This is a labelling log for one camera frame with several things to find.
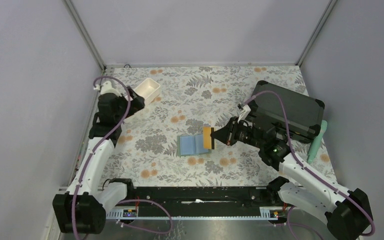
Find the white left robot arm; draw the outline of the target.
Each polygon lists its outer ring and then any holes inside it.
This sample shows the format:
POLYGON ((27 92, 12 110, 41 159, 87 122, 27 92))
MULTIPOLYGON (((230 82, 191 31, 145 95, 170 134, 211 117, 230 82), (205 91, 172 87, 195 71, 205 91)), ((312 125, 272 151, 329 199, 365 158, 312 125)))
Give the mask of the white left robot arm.
POLYGON ((110 87, 101 89, 98 111, 93 116, 86 154, 71 185, 64 194, 56 194, 52 207, 62 233, 99 234, 107 212, 119 201, 128 206, 135 192, 125 183, 111 183, 99 192, 104 166, 122 133, 120 122, 145 107, 145 99, 127 86, 127 95, 110 87))

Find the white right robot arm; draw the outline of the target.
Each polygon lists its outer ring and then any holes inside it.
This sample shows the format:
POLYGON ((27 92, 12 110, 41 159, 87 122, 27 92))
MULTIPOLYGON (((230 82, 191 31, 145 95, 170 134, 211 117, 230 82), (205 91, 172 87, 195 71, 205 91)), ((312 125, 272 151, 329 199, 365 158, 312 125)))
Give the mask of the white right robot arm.
POLYGON ((231 117, 227 125, 208 133, 210 143, 219 141, 226 146, 241 142, 258 149, 261 160, 299 183, 300 189, 286 178, 271 182, 267 201, 273 206, 286 203, 297 207, 326 224, 338 240, 355 240, 376 232, 367 194, 359 188, 349 188, 332 181, 316 171, 295 154, 289 140, 277 137, 275 125, 266 120, 249 124, 231 117))

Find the green card holder wallet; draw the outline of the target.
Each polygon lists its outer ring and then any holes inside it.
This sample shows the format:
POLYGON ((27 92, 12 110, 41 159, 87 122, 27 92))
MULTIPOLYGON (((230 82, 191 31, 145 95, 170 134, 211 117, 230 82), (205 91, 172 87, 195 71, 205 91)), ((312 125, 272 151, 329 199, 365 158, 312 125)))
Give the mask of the green card holder wallet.
POLYGON ((210 154, 211 149, 204 148, 203 134, 181 135, 177 137, 177 156, 197 156, 210 154))

